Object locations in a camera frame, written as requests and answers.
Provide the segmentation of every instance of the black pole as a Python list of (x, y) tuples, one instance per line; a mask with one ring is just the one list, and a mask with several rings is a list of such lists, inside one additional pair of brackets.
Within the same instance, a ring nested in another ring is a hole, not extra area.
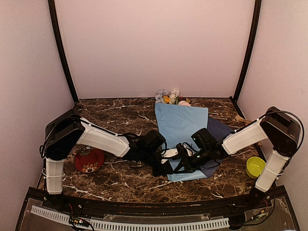
[(240, 97), (240, 94), (241, 94), (241, 91), (242, 91), (242, 88), (243, 88), (243, 84), (244, 84), (244, 81), (245, 81), (245, 77), (246, 77), (246, 74), (247, 74), (252, 50), (254, 48), (254, 43), (255, 43), (256, 34), (257, 34), (257, 27), (258, 27), (258, 22), (259, 22), (259, 16), (260, 16), (260, 10), (261, 10), (261, 3), (262, 3), (262, 0), (256, 0), (255, 1), (254, 15), (253, 15), (253, 18), (252, 18), (246, 54), (245, 54), (241, 74), (240, 74), (240, 77), (239, 77), (239, 81), (237, 82), (236, 90), (235, 90), (235, 93), (234, 93), (234, 96), (233, 96), (233, 99), (236, 102), (238, 101), (238, 99)]
[(74, 103), (76, 104), (78, 102), (78, 96), (77, 96), (77, 93), (76, 93), (76, 89), (74, 87), (74, 83), (73, 83), (72, 76), (71, 76), (71, 73), (70, 73), (69, 68), (68, 68), (68, 64), (67, 64), (67, 60), (66, 60), (66, 56), (65, 56), (65, 52), (64, 52), (64, 47), (63, 47), (63, 43), (62, 43), (62, 39), (61, 39), (55, 2), (54, 2), (54, 0), (48, 0), (48, 4), (49, 4), (49, 11), (50, 11), (53, 33), (54, 33), (54, 37), (56, 39), (58, 52), (59, 52), (60, 60), (61, 60), (61, 63), (62, 63), (62, 68), (64, 70), (64, 75), (65, 75), (69, 90), (71, 92), (72, 98), (74, 100)]

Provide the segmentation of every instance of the folded cloth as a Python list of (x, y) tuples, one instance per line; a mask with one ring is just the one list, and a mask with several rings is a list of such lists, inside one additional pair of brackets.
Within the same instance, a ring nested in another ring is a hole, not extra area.
[[(208, 109), (201, 107), (188, 107), (170, 104), (155, 104), (155, 114), (159, 132), (165, 137), (168, 148), (174, 148), (178, 143), (191, 143), (193, 148), (199, 150), (193, 142), (191, 135), (201, 128), (207, 128), (212, 136), (220, 141), (233, 130), (227, 125), (208, 117)], [(180, 160), (169, 160), (173, 169)], [(218, 167), (217, 163), (209, 161), (201, 167), (201, 171), (194, 173), (180, 173), (168, 175), (170, 181), (195, 180), (210, 177)]]

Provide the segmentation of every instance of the light blue cloth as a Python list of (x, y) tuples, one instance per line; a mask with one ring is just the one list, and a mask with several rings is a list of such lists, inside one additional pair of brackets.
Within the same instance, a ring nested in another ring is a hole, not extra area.
[[(155, 114), (159, 133), (165, 137), (168, 148), (174, 148), (178, 143), (183, 142), (194, 144), (191, 135), (202, 128), (207, 128), (207, 108), (156, 103)], [(172, 168), (175, 169), (180, 160), (170, 160), (169, 162)], [(193, 173), (180, 173), (167, 176), (170, 181), (207, 178), (199, 170)]]

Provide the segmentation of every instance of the green bowl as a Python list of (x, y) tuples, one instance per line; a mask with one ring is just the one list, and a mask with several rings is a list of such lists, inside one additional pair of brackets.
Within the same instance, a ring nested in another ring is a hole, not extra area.
[(265, 161), (259, 157), (253, 156), (247, 160), (246, 172), (252, 179), (257, 179), (265, 167)]

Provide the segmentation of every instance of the black metal bar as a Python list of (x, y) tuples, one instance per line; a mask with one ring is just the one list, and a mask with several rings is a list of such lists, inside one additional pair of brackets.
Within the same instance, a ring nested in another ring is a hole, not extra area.
[(54, 37), (56, 39), (58, 52), (59, 52), (60, 60), (61, 60), (61, 63), (62, 63), (62, 68), (64, 70), (65, 78), (66, 78), (69, 90), (71, 92), (72, 98), (74, 100), (74, 103), (77, 103), (78, 102), (78, 96), (77, 96), (77, 93), (76, 93), (76, 89), (74, 87), (74, 83), (73, 83), (72, 76), (71, 76), (71, 73), (70, 73), (69, 68), (68, 68), (68, 64), (67, 64), (67, 60), (66, 60), (66, 56), (65, 56), (65, 52), (64, 52), (64, 47), (63, 47), (63, 43), (62, 43), (62, 39), (61, 39), (55, 2), (54, 2), (54, 0), (48, 0), (48, 4), (49, 4), (49, 11), (50, 11), (53, 33), (54, 33)]
[(255, 1), (254, 15), (253, 15), (253, 18), (252, 18), (246, 54), (245, 54), (241, 74), (240, 74), (240, 77), (239, 77), (239, 81), (237, 82), (236, 90), (235, 90), (235, 93), (234, 93), (234, 96), (233, 96), (233, 99), (236, 102), (238, 101), (238, 99), (240, 97), (240, 94), (241, 94), (241, 91), (242, 91), (242, 88), (243, 88), (243, 84), (244, 84), (244, 81), (245, 81), (245, 77), (246, 77), (246, 74), (247, 74), (252, 50), (254, 48), (254, 43), (255, 43), (256, 34), (257, 34), (257, 27), (258, 27), (258, 22), (259, 22), (259, 16), (260, 16), (260, 10), (261, 10), (261, 3), (262, 3), (262, 0), (256, 0)]
[[(236, 102), (232, 97), (230, 97), (230, 100), (231, 100), (231, 102), (233, 103), (236, 112), (237, 112), (242, 118), (245, 119), (245, 116), (243, 115), (243, 113), (242, 113), (242, 111), (241, 111), (239, 105), (237, 104), (237, 102)], [(259, 154), (259, 157), (260, 157), (261, 159), (263, 159), (264, 161), (266, 161), (266, 158), (265, 158), (265, 156), (264, 156), (264, 153), (263, 153), (262, 149), (261, 149), (256, 143), (254, 144), (254, 146), (255, 146), (255, 148), (256, 148), (258, 154)]]

